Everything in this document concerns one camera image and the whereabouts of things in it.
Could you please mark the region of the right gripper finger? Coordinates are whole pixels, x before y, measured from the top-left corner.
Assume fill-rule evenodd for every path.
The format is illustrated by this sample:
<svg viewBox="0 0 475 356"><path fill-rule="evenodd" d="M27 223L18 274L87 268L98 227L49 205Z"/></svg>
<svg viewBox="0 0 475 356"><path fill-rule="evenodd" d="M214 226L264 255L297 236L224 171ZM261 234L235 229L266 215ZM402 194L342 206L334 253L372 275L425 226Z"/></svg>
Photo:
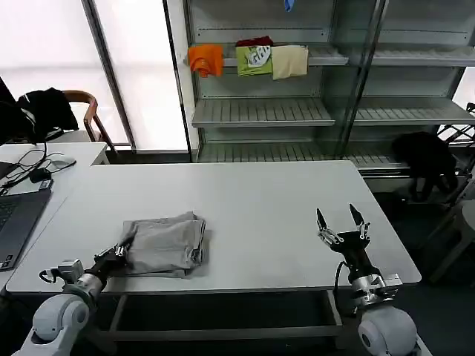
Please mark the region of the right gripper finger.
<svg viewBox="0 0 475 356"><path fill-rule="evenodd" d="M339 236L329 229L324 219L324 215L319 208L316 209L316 225L318 229L318 236L326 245L338 245L340 243Z"/></svg>
<svg viewBox="0 0 475 356"><path fill-rule="evenodd" d="M360 238L362 240L370 240L370 236L369 236L370 222L366 222L364 220L361 212L353 204L350 203L349 208L350 208L350 213L352 215L353 221L359 230Z"/></svg>

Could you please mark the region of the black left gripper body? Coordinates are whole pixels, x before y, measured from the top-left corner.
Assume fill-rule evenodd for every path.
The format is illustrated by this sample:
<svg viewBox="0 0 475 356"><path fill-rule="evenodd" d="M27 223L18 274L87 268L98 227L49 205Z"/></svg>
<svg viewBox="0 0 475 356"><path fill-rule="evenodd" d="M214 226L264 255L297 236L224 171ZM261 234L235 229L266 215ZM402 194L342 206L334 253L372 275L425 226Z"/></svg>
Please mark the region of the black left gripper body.
<svg viewBox="0 0 475 356"><path fill-rule="evenodd" d="M109 277L113 271L119 268L118 248L110 248L94 257L94 265L91 274L97 277Z"/></svg>

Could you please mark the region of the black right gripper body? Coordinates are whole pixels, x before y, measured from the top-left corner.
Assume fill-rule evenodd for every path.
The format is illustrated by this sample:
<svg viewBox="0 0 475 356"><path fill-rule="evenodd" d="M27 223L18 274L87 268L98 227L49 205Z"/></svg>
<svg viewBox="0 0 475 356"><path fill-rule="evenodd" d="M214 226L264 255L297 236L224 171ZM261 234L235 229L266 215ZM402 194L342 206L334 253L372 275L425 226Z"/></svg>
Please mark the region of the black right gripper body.
<svg viewBox="0 0 475 356"><path fill-rule="evenodd" d="M349 277L364 277L373 273L373 265L365 251L370 239L361 237L359 231L337 234L338 239L331 243L331 250L342 254L350 271Z"/></svg>

